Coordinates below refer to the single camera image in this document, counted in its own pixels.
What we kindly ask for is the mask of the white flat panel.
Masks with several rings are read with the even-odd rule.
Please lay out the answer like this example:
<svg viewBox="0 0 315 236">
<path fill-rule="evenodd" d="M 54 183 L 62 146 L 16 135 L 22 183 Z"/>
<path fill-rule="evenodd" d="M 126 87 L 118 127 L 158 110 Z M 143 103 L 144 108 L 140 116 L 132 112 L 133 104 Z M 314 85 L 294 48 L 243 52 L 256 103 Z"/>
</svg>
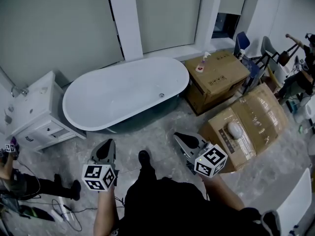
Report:
<svg viewBox="0 0 315 236">
<path fill-rule="evenodd" d="M 293 186 L 277 208 L 281 236 L 290 235 L 290 232 L 298 225 L 312 202 L 311 176 L 308 168 L 303 173 L 291 177 L 289 183 Z"/>
</svg>

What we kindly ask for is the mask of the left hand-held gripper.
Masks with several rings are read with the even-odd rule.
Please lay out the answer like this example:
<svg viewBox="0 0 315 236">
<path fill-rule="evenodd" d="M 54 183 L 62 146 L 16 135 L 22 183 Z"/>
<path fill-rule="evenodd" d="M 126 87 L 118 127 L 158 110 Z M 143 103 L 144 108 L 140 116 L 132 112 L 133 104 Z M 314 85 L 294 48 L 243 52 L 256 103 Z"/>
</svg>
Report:
<svg viewBox="0 0 315 236">
<path fill-rule="evenodd" d="M 113 139 L 98 144 L 91 152 L 92 160 L 115 160 L 116 144 Z M 117 185 L 118 170 L 112 162 L 93 162 L 83 165 L 82 181 L 91 191 L 108 192 Z"/>
</svg>

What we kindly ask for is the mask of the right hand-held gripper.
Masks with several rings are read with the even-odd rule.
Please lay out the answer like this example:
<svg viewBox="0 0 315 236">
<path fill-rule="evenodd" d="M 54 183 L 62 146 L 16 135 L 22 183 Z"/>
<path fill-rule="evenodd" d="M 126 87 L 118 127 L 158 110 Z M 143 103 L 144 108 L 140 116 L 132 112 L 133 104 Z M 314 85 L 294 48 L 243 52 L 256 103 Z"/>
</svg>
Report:
<svg viewBox="0 0 315 236">
<path fill-rule="evenodd" d="M 194 174 L 212 178 L 224 168 L 228 156 L 219 145 L 207 143 L 201 135 L 192 132 L 175 132 L 174 138 L 182 153 L 190 157 L 187 167 Z"/>
</svg>

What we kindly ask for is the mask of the white oval object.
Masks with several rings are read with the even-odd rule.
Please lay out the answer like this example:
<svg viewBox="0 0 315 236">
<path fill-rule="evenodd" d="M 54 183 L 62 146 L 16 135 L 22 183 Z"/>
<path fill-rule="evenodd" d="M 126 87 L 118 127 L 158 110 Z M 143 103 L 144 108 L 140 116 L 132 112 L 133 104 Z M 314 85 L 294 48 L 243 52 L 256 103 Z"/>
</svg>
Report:
<svg viewBox="0 0 315 236">
<path fill-rule="evenodd" d="M 231 121 L 227 124 L 227 130 L 233 139 L 237 140 L 242 138 L 244 131 L 241 125 L 236 121 Z"/>
</svg>

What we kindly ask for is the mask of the white oval bathtub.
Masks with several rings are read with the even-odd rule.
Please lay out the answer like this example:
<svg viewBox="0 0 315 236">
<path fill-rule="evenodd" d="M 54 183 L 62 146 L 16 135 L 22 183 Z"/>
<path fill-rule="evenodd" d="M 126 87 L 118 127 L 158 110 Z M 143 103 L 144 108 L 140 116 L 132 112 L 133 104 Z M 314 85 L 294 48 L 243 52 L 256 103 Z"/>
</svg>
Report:
<svg viewBox="0 0 315 236">
<path fill-rule="evenodd" d="M 99 131 L 177 96 L 188 83 L 188 70 L 173 58 L 120 63 L 73 81 L 63 96 L 63 113 L 76 128 Z"/>
</svg>

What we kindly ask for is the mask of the person's black clothing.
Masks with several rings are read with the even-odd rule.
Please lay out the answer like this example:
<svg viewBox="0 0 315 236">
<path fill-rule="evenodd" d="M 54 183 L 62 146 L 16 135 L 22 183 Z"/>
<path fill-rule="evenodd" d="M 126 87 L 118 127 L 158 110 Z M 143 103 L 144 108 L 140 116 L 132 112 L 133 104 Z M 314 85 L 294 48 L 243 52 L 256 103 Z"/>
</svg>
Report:
<svg viewBox="0 0 315 236">
<path fill-rule="evenodd" d="M 235 210 L 205 199 L 191 183 L 157 179 L 153 167 L 141 168 L 128 189 L 117 236 L 280 236 L 274 211 Z"/>
</svg>

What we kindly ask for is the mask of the tape-wrapped cardboard box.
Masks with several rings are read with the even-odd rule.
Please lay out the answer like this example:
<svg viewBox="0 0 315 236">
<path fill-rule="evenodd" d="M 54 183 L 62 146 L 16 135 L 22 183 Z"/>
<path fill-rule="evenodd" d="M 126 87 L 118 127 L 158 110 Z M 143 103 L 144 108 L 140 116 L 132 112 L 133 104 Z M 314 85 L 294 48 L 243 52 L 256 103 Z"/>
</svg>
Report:
<svg viewBox="0 0 315 236">
<path fill-rule="evenodd" d="M 227 124 L 231 121 L 241 125 L 242 138 L 235 140 L 229 134 Z M 205 122 L 198 133 L 225 151 L 228 158 L 221 173 L 231 173 L 263 153 L 287 125 L 276 97 L 266 84 L 260 84 Z"/>
</svg>

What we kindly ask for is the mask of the black and green tool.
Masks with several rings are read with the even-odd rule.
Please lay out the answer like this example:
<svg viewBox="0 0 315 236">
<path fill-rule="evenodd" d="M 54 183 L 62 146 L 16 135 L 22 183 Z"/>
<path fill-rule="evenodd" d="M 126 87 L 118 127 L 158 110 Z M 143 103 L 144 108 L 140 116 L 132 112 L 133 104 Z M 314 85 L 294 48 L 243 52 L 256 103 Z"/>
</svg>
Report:
<svg viewBox="0 0 315 236">
<path fill-rule="evenodd" d="M 18 208 L 19 214 L 21 217 L 26 218 L 38 218 L 46 221 L 53 221 L 55 222 L 53 216 L 51 216 L 46 211 L 36 208 L 36 207 L 30 207 L 26 205 L 20 205 Z"/>
</svg>

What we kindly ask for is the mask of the plain cardboard box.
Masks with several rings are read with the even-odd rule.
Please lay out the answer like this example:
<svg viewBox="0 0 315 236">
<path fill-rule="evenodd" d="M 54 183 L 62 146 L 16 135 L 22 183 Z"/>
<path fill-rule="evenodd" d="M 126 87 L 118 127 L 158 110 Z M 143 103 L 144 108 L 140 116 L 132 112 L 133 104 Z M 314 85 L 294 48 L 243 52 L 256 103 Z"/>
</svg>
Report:
<svg viewBox="0 0 315 236">
<path fill-rule="evenodd" d="M 195 69 L 202 57 L 185 61 L 189 86 L 185 98 L 196 115 L 230 99 L 248 78 L 250 72 L 230 51 L 216 51 L 207 57 L 202 73 Z"/>
</svg>

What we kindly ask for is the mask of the white tubes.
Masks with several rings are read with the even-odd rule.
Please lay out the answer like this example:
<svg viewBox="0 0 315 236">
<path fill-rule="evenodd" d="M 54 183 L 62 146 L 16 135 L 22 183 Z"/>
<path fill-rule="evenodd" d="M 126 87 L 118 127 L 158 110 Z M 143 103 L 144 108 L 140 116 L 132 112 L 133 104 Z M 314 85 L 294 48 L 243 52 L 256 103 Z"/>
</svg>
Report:
<svg viewBox="0 0 315 236">
<path fill-rule="evenodd" d="M 52 209 L 54 212 L 51 212 L 60 222 L 70 222 L 74 220 L 74 216 L 70 210 L 70 207 L 66 205 L 65 198 L 57 197 L 51 202 Z"/>
</svg>

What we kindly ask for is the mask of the white vanity cabinet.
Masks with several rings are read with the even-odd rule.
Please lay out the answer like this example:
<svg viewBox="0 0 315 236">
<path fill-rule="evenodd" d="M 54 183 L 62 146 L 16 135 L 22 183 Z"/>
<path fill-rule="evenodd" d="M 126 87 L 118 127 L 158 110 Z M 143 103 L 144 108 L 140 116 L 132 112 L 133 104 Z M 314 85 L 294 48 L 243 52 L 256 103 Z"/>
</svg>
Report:
<svg viewBox="0 0 315 236">
<path fill-rule="evenodd" d="M 86 138 L 86 133 L 69 123 L 63 113 L 64 91 L 50 71 L 27 89 L 26 97 L 18 95 L 8 107 L 8 125 L 4 136 L 15 137 L 18 144 L 30 151 L 44 148 L 71 138 Z"/>
</svg>

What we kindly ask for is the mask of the chrome faucet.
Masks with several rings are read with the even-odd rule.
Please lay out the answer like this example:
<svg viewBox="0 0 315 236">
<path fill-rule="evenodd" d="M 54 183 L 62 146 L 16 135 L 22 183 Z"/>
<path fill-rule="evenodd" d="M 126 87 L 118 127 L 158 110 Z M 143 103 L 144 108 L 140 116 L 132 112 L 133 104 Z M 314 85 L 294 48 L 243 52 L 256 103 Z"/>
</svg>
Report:
<svg viewBox="0 0 315 236">
<path fill-rule="evenodd" d="M 17 86 L 12 86 L 10 93 L 13 98 L 17 97 L 18 95 L 26 97 L 29 93 L 29 90 L 27 88 L 19 88 Z"/>
</svg>

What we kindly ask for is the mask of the grey chair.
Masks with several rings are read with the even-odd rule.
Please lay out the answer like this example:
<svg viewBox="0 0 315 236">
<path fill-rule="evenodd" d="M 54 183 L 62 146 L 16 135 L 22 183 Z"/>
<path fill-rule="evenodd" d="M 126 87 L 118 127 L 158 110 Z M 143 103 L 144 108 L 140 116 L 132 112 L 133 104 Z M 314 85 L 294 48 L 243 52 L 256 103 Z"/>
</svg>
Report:
<svg viewBox="0 0 315 236">
<path fill-rule="evenodd" d="M 282 78 L 282 68 L 278 62 L 279 59 L 279 53 L 275 50 L 275 48 L 272 46 L 271 41 L 269 37 L 264 36 L 261 44 L 261 55 L 263 57 L 261 63 L 263 65 L 261 66 L 261 69 L 264 69 L 266 65 L 268 65 L 275 75 L 275 77 L 278 79 L 280 83 L 283 83 Z"/>
</svg>

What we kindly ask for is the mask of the clear spray bottle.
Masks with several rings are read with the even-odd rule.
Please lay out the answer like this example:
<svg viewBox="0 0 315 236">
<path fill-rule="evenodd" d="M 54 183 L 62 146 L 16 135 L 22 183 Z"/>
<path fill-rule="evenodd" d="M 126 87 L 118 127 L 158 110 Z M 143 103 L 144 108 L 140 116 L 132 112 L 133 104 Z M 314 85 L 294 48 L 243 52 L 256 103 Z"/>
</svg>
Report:
<svg viewBox="0 0 315 236">
<path fill-rule="evenodd" d="M 196 67 L 195 71 L 196 72 L 199 72 L 199 73 L 202 73 L 203 70 L 204 70 L 204 67 L 205 67 L 205 63 L 207 61 L 207 57 L 210 56 L 211 54 L 208 53 L 208 52 L 205 52 L 203 57 L 202 57 L 202 60 L 201 62 L 198 64 L 198 66 Z"/>
</svg>

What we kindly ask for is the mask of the blue chair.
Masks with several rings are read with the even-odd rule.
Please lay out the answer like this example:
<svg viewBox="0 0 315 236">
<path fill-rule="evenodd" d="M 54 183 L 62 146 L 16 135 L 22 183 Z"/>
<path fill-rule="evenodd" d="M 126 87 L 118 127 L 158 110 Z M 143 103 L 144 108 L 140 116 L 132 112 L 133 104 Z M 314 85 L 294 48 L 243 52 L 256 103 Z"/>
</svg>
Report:
<svg viewBox="0 0 315 236">
<path fill-rule="evenodd" d="M 238 33 L 237 36 L 236 36 L 236 40 L 235 40 L 235 48 L 234 48 L 234 52 L 233 52 L 234 56 L 236 57 L 236 55 L 239 53 L 240 49 L 245 50 L 245 49 L 247 49 L 249 47 L 249 45 L 250 45 L 250 41 L 247 38 L 246 34 L 244 32 Z M 243 88 L 244 88 L 243 94 L 245 94 L 246 91 L 250 88 L 250 86 L 253 83 L 254 79 L 259 74 L 260 68 L 259 68 L 259 66 L 257 64 L 255 64 L 253 62 L 252 59 L 250 59 L 246 55 L 244 55 L 243 59 L 240 60 L 240 62 L 250 72 L 248 78 L 243 83 Z"/>
</svg>

